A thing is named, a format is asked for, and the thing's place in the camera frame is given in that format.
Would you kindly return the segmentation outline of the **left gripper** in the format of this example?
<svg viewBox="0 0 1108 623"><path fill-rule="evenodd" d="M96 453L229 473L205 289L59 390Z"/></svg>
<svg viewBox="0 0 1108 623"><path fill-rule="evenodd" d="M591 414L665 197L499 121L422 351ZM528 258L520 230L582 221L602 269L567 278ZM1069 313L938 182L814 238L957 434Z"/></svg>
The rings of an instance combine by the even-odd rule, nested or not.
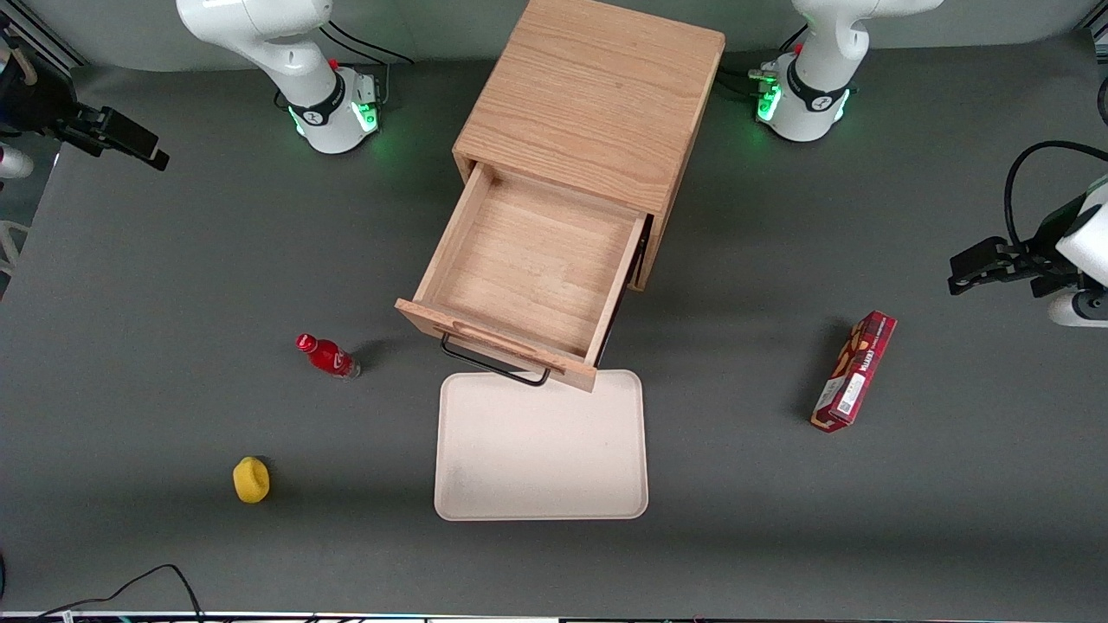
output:
<svg viewBox="0 0 1108 623"><path fill-rule="evenodd" d="M992 283L1033 279L1033 296L1075 287L1105 292L1107 285L1107 177L1042 221L1026 243L1033 269L1020 246L989 237L950 259L948 293L958 296Z"/></svg>

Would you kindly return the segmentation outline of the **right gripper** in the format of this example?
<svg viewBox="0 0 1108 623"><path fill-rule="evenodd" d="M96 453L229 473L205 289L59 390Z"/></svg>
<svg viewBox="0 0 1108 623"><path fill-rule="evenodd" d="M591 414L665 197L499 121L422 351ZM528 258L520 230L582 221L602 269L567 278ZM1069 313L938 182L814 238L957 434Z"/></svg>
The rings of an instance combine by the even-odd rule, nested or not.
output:
<svg viewBox="0 0 1108 623"><path fill-rule="evenodd" d="M115 151L160 172L170 165L170 153L158 147L158 135L115 109L104 106L96 112L80 103L70 78L37 55L23 39L8 33L3 33L1 111L3 125L59 139L92 157ZM88 112L98 115L98 124L84 118Z"/></svg>

